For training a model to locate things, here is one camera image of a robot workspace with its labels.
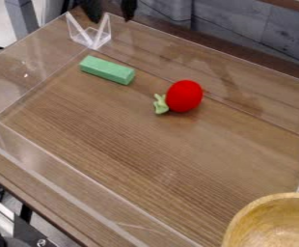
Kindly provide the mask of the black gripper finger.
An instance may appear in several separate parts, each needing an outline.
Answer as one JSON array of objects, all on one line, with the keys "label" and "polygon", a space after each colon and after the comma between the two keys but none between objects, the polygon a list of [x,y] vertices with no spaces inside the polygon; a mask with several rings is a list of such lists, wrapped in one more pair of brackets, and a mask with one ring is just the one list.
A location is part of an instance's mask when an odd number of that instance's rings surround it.
[{"label": "black gripper finger", "polygon": [[82,8],[94,23],[102,19],[102,3],[100,0],[82,0]]},{"label": "black gripper finger", "polygon": [[122,12],[126,21],[132,20],[138,9],[138,0],[122,0]]}]

